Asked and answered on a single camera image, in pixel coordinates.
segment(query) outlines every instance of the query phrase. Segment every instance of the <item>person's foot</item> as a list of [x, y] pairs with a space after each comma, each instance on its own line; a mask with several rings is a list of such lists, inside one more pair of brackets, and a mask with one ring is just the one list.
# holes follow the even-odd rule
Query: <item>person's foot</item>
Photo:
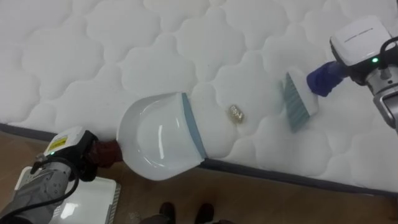
[[175, 224], [175, 208], [172, 203], [163, 203], [160, 207], [159, 213], [170, 219], [167, 224]]
[[202, 224], [213, 221], [214, 207], [209, 203], [201, 205], [198, 211], [198, 215], [195, 219], [195, 224]]

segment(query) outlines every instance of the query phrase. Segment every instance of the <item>brush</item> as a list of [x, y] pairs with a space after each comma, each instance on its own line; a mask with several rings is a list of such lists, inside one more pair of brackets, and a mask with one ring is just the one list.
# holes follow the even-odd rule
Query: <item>brush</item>
[[292, 132], [296, 133], [318, 112], [318, 96], [312, 93], [306, 75], [299, 69], [289, 69], [284, 84], [287, 119]]

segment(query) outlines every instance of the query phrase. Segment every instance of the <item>cable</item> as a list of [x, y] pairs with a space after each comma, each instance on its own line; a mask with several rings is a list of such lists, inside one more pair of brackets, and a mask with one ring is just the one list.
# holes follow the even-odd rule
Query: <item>cable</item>
[[46, 205], [51, 205], [53, 203], [57, 203], [60, 202], [62, 200], [65, 200], [66, 198], [68, 198], [69, 196], [71, 196], [75, 190], [77, 189], [77, 186], [79, 185], [79, 170], [75, 167], [75, 165], [73, 165], [71, 162], [69, 162], [68, 160], [64, 159], [64, 158], [50, 158], [46, 161], [41, 162], [40, 166], [42, 167], [43, 165], [46, 165], [48, 163], [51, 162], [60, 162], [62, 164], [65, 164], [66, 166], [68, 166], [70, 168], [70, 170], [73, 172], [73, 174], [75, 175], [75, 182], [73, 183], [72, 188], [68, 191], [68, 193], [66, 193], [65, 195], [62, 195], [59, 198], [56, 199], [52, 199], [46, 202], [40, 202], [37, 204], [33, 204], [33, 205], [28, 205], [22, 208], [18, 208], [17, 210], [14, 210], [8, 214], [5, 214], [5, 216], [3, 216], [2, 218], [0, 218], [0, 223], [3, 223], [4, 221], [6, 221], [8, 218], [11, 218], [17, 214], [20, 214], [21, 212], [25, 212], [34, 208], [39, 208], [39, 207], [43, 207]]
[[394, 43], [396, 41], [398, 41], [398, 37], [393, 37], [393, 38], [385, 41], [385, 43], [383, 45], [381, 45], [381, 48], [380, 48], [380, 63], [379, 63], [379, 68], [380, 69], [387, 68], [388, 64], [386, 62], [386, 49], [387, 49], [388, 45], [390, 45], [391, 43]]

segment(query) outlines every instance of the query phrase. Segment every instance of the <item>white quilted mattress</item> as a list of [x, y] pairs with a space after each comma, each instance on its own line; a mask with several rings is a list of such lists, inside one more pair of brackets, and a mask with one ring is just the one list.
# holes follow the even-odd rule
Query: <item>white quilted mattress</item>
[[[210, 158], [398, 192], [398, 137], [345, 80], [289, 131], [279, 81], [334, 60], [328, 39], [394, 0], [2, 0], [0, 123], [115, 138], [145, 96], [186, 91]], [[238, 105], [244, 123], [226, 110]]]

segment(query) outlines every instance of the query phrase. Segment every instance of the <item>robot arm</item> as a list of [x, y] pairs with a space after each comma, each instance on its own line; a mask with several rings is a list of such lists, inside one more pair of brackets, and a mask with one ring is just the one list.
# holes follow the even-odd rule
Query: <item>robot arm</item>
[[384, 121], [398, 133], [398, 46], [376, 16], [348, 24], [330, 38], [336, 62], [310, 73], [307, 83], [327, 96], [344, 77], [368, 86]]
[[[49, 223], [54, 210], [62, 203], [62, 199], [59, 198], [65, 196], [70, 173], [71, 168], [65, 164], [49, 163], [33, 180], [15, 192], [12, 202], [0, 213], [4, 223]], [[21, 208], [29, 208], [32, 205], [40, 205], [54, 200], [57, 202], [19, 212]]]
[[[76, 190], [79, 179], [92, 181], [97, 167], [110, 167], [119, 161], [122, 156], [116, 141], [99, 142], [82, 127], [56, 135], [38, 156], [30, 172], [36, 174], [34, 178], [22, 183], [0, 212], [0, 224], [49, 223], [54, 210]], [[65, 193], [72, 180], [73, 187]]]

